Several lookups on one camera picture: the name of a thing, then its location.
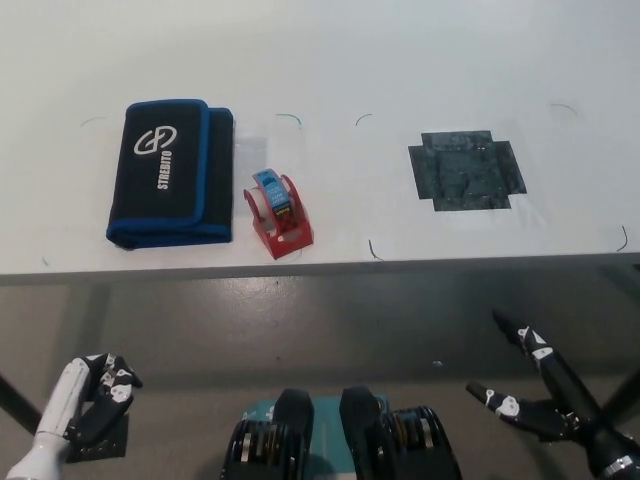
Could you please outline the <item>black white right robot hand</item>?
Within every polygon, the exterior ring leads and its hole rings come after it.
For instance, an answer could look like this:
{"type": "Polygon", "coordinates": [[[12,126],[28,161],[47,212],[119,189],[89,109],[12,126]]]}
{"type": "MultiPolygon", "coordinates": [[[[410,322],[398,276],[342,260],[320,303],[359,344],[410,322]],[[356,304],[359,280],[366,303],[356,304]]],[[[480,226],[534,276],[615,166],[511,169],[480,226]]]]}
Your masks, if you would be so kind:
{"type": "Polygon", "coordinates": [[[639,444],[616,425],[639,405],[639,375],[632,375],[599,405],[559,351],[532,326],[497,310],[492,316],[507,341],[531,360],[550,397],[523,400],[477,382],[468,383],[466,390],[501,421],[542,442],[571,441],[581,446],[594,478],[637,479],[639,444]]]}

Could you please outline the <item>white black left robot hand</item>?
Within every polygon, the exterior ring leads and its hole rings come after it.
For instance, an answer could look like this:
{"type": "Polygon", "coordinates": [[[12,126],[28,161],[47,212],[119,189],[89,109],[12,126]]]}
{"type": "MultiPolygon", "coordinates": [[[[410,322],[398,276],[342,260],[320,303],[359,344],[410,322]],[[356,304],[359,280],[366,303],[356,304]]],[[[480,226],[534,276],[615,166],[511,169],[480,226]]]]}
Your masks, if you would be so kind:
{"type": "Polygon", "coordinates": [[[61,373],[36,430],[37,440],[95,445],[123,418],[143,386],[123,357],[76,357],[61,373]]]}

